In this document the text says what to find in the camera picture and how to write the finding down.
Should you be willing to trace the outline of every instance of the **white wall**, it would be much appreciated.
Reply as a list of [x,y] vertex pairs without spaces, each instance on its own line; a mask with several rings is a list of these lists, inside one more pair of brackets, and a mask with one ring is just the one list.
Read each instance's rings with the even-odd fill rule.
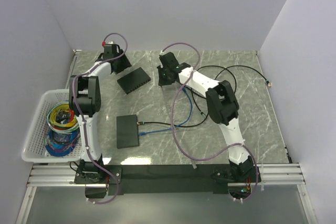
[[260,51],[320,223],[336,218],[336,0],[287,0]]
[[47,0],[72,48],[101,49],[111,31],[130,49],[188,41],[198,49],[259,50],[286,0]]
[[40,96],[65,85],[73,52],[44,0],[0,0],[0,223],[15,223],[31,164],[21,159]]

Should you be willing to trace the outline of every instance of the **yellow cable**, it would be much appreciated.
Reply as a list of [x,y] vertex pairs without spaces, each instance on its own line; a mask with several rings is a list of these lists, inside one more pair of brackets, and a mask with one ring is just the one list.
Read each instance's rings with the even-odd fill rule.
[[49,118],[50,119],[50,123],[52,125],[58,126],[58,127],[73,127],[73,126],[76,125],[77,119],[76,119],[75,116],[73,117],[73,120],[71,122],[68,122],[66,124],[61,124],[61,123],[56,122],[56,116],[60,112],[68,112],[68,113],[70,113],[69,104],[61,104],[61,105],[58,105],[57,107],[55,107],[53,109],[53,111],[50,113],[50,118]]

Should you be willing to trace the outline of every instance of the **basket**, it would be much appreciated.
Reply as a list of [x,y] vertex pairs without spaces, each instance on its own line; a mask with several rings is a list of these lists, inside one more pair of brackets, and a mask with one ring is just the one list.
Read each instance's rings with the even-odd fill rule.
[[78,140],[75,149],[64,157],[53,157],[45,148],[45,138],[49,131],[46,121],[47,114],[56,103],[66,100],[69,100],[68,89],[49,90],[42,95],[29,127],[25,146],[21,154],[24,161],[34,163],[64,163],[80,160],[80,140]]

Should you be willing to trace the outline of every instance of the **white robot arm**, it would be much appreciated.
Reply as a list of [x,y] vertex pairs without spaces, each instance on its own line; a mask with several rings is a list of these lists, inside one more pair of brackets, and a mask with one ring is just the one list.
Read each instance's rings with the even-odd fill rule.
[[[160,55],[162,66],[158,66],[159,85],[171,85],[174,82],[185,83],[206,99],[208,114],[218,124],[227,145],[244,144],[239,128],[239,105],[228,81],[216,81],[194,71],[187,63],[180,64],[172,52]],[[233,173],[243,176],[253,168],[253,160],[247,150],[241,146],[233,146],[229,151],[229,162]]]
[[[72,88],[70,87],[69,89],[69,106],[76,115],[81,136],[85,135],[83,122],[86,122],[87,144],[85,142],[85,138],[81,137],[81,159],[85,162],[91,161],[87,150],[90,151],[90,155],[93,160],[98,161],[102,158],[97,130],[97,118],[101,107],[99,80],[101,81],[113,72],[119,73],[131,66],[126,55],[123,55],[121,58],[112,62],[103,63],[102,61],[107,61],[121,54],[123,54],[123,50],[120,49],[119,45],[114,44],[113,42],[104,44],[104,53],[100,54],[92,68],[86,72],[89,74],[77,79],[75,83],[77,94],[75,95],[83,112],[84,118],[79,114],[76,104],[74,103]],[[73,82],[74,78],[75,76],[71,76],[70,83]]]
[[[184,83],[193,71],[192,67],[183,69],[178,75],[180,83]],[[206,92],[208,89],[213,89],[218,86],[219,81],[210,79],[209,77],[195,71],[191,80],[187,83],[187,86],[196,90],[203,97],[206,97]],[[224,135],[224,139],[227,145],[234,143],[244,144],[244,139],[239,128],[238,117],[232,118],[228,125],[223,123],[218,123],[220,130]],[[243,163],[248,158],[248,152],[242,146],[234,146],[229,150],[229,160],[237,165]]]

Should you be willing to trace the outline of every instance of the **gray marble tabletop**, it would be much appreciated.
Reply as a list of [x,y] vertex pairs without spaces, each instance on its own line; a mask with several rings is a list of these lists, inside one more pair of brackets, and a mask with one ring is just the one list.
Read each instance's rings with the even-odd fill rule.
[[[93,66],[100,52],[78,52],[72,74],[85,72]],[[193,51],[174,51],[180,63],[193,65],[197,61]],[[117,75],[112,74],[100,80],[102,106],[98,119],[98,138],[102,148],[104,162],[109,164],[190,164],[176,147],[171,131],[152,133],[139,137],[140,146],[133,148],[116,148],[116,116],[136,114],[138,121],[159,121],[169,123],[171,103],[179,84],[158,86],[160,64],[159,51],[128,51],[126,53],[132,67]],[[255,51],[203,51],[200,66],[205,65],[247,65],[260,69]],[[142,67],[151,77],[144,86],[125,94],[117,80],[132,70]],[[215,78],[220,69],[209,67],[200,72]],[[264,79],[246,68],[232,68],[237,79],[236,97],[239,102],[239,125],[245,144],[252,151],[258,163],[288,163],[285,145],[272,108],[271,100]],[[228,80],[234,89],[232,76],[225,71],[218,79]],[[207,112],[206,102],[196,98],[200,108]],[[183,122],[190,112],[190,103],[181,92],[174,115],[174,122]],[[186,125],[196,124],[203,117],[194,108]],[[165,125],[140,125],[139,132],[165,129]],[[177,129],[177,138],[181,146],[192,156],[204,158],[213,155],[226,146],[219,129],[210,118],[202,125],[193,128]],[[204,163],[228,163],[228,154],[223,153]]]

